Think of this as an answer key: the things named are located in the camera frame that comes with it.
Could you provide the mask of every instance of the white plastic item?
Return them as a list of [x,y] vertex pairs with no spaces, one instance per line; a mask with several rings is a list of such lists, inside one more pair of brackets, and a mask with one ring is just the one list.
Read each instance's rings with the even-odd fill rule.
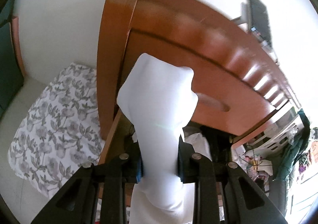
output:
[[[252,143],[251,146],[253,146],[255,148],[254,154],[260,155],[263,158],[266,158],[269,155],[280,151],[288,143],[290,130],[295,129],[295,128],[298,131],[300,131],[304,128],[303,122],[302,122],[299,115],[296,115],[285,126],[277,129],[276,133],[272,136],[272,138],[269,139],[268,141],[266,141],[264,144],[258,146],[258,143],[260,143],[260,141],[262,141],[264,138],[266,138],[265,135],[260,137],[254,143]],[[253,156],[253,151],[249,150],[248,152],[246,152],[245,155],[251,157],[251,156]]]

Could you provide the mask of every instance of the clothes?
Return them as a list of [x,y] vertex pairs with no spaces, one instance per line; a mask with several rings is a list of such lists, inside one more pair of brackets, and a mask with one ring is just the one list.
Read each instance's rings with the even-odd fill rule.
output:
[[278,172],[275,177],[275,179],[278,180],[286,180],[286,178],[292,171],[293,166],[300,159],[306,147],[308,146],[310,137],[310,122],[306,117],[303,109],[301,109],[298,114],[304,124],[304,128],[301,132],[295,135],[293,145],[288,144],[285,148],[283,160],[278,168]]

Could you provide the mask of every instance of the mattress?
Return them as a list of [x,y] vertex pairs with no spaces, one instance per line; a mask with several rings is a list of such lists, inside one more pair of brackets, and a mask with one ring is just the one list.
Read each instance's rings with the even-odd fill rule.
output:
[[83,164],[98,163],[96,70],[71,63],[32,104],[15,133],[8,161],[15,174],[51,198]]

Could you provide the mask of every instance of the wooden edge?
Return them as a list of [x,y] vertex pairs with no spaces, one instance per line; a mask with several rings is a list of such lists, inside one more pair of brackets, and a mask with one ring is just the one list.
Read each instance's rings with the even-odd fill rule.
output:
[[16,54],[16,60],[18,62],[19,68],[23,77],[26,77],[26,71],[24,68],[22,55],[21,55],[21,48],[20,48],[20,40],[19,40],[19,18],[13,17],[11,22],[11,36],[12,36],[12,43],[14,47],[14,51]]
[[265,118],[265,122],[258,126],[254,131],[250,132],[249,134],[243,134],[241,136],[237,136],[233,140],[233,149],[237,149],[239,146],[243,145],[244,143],[248,142],[256,135],[260,134],[261,132],[265,131],[271,124],[275,123],[278,119],[280,119],[285,113],[287,113],[293,105],[287,101],[286,104],[278,111],[274,110],[274,114],[269,114],[268,117]]
[[103,148],[103,150],[102,150],[102,152],[101,152],[101,156],[100,156],[100,159],[99,159],[99,161],[98,161],[98,165],[105,163],[106,156],[107,156],[107,153],[108,153],[109,148],[110,148],[110,144],[111,144],[111,142],[112,142],[112,139],[113,139],[114,134],[115,134],[115,131],[116,131],[116,129],[117,129],[119,120],[120,120],[120,118],[121,118],[122,115],[123,115],[123,113],[122,113],[122,111],[119,109],[118,112],[117,112],[117,114],[116,114],[116,116],[115,116],[115,119],[114,119],[114,121],[113,121],[113,123],[112,123],[112,126],[111,126],[111,128],[110,128],[110,130],[109,130],[109,133],[108,133],[108,135],[107,135],[107,138],[106,138],[106,140],[105,140],[105,145],[104,145],[104,148]]
[[204,4],[199,0],[150,0],[152,2],[163,4],[177,11],[182,11],[192,16],[198,21],[204,22],[212,27],[217,27],[224,31],[224,33],[235,40],[238,47],[249,47],[257,55],[260,62],[265,63],[268,69],[276,76],[279,85],[286,94],[288,99],[292,98],[290,91],[287,89],[288,81],[280,70],[280,68],[273,62],[267,53],[261,48],[257,40],[251,35],[242,31],[234,22],[217,12],[210,5]]

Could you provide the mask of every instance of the white wall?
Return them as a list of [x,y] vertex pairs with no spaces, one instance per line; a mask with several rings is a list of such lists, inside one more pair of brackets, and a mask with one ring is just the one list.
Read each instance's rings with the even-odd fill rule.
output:
[[[229,18],[240,15],[245,0],[203,0]],[[272,42],[305,112],[316,102],[315,64],[318,15],[309,0],[262,0],[268,8]],[[48,83],[72,61],[96,66],[105,0],[16,0],[20,42],[27,72]]]

